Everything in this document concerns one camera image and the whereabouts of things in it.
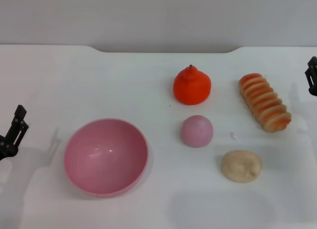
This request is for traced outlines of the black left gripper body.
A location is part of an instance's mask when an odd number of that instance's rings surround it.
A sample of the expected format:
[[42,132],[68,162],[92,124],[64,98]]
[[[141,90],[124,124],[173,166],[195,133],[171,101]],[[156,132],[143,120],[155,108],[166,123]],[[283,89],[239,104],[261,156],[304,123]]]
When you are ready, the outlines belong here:
[[18,153],[18,148],[14,145],[15,139],[7,139],[0,135],[0,160],[14,157]]

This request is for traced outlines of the pink plastic bowl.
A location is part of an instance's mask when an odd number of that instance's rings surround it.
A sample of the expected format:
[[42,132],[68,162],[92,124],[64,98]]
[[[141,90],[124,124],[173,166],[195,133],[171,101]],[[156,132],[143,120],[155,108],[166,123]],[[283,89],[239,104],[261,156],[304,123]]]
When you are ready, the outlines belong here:
[[113,197],[130,190],[143,176],[149,146],[133,124],[115,118],[98,119],[78,129],[63,157],[68,180],[96,197]]

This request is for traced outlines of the beige egg yolk pastry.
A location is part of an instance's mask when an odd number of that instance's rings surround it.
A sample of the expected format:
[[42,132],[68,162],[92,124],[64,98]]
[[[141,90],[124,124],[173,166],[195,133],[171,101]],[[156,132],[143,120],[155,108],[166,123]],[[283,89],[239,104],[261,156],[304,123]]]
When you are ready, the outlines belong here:
[[258,178],[263,163],[259,155],[248,150],[227,152],[221,160],[223,175],[237,183],[247,183]]

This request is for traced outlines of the striped bread roll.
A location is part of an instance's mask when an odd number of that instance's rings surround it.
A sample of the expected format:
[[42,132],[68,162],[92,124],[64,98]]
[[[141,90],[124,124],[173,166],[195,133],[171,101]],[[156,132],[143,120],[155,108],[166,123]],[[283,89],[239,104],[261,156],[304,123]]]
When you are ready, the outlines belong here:
[[256,121],[267,132],[286,129],[291,114],[267,80],[259,73],[250,73],[239,80],[239,90]]

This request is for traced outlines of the orange tangerine toy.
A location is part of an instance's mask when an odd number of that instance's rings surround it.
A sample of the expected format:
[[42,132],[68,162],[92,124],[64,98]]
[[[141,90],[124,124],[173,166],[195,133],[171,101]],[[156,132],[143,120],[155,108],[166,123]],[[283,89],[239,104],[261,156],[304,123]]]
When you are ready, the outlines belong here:
[[185,105],[197,105],[205,101],[211,92],[211,79],[195,66],[180,71],[173,82],[173,94]]

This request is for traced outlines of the pink round bun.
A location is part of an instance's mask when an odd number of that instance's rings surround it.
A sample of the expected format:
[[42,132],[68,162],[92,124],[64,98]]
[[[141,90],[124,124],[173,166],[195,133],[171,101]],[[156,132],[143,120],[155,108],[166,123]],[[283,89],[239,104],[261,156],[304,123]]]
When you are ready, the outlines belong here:
[[213,125],[205,116],[190,116],[182,123],[180,138],[189,147],[205,147],[213,138]]

